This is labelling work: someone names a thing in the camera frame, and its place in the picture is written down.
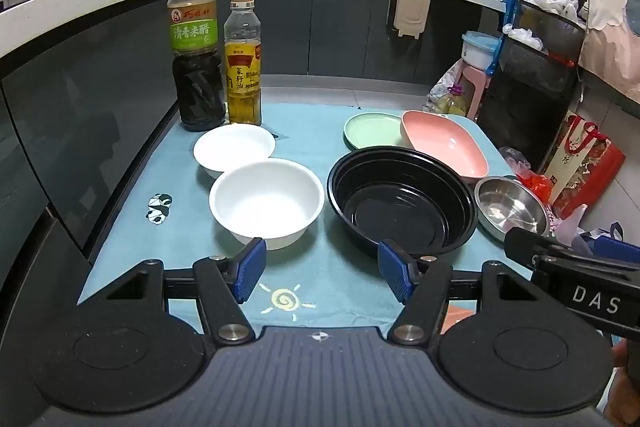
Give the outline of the operator right hand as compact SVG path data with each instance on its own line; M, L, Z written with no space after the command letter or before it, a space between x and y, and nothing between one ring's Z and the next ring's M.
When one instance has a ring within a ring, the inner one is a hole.
M640 398L627 374L627 340L612 348L616 373L608 391L604 416L616 426L634 426L639 421Z

